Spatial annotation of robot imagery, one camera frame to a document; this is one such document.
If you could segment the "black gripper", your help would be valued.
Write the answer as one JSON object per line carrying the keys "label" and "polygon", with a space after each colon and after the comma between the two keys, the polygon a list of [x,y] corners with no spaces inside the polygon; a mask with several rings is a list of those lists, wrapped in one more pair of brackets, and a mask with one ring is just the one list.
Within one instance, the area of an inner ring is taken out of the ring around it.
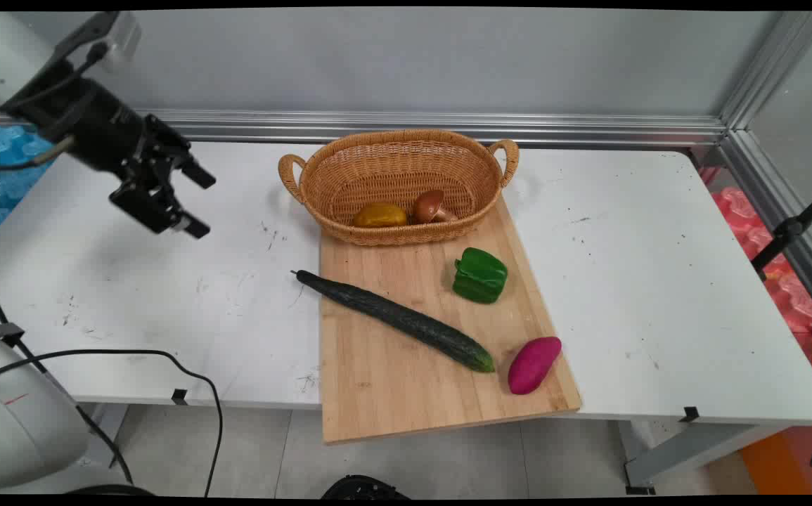
{"label": "black gripper", "polygon": [[[70,62],[39,71],[4,103],[4,112],[26,119],[52,143],[71,136],[68,153],[95,171],[123,182],[109,195],[114,204],[152,233],[172,230],[201,239],[212,227],[178,201],[171,177],[181,171],[200,188],[216,177],[191,154],[191,142],[156,115],[142,116]],[[151,167],[167,163],[168,167]],[[133,170],[136,164],[143,167]]]}

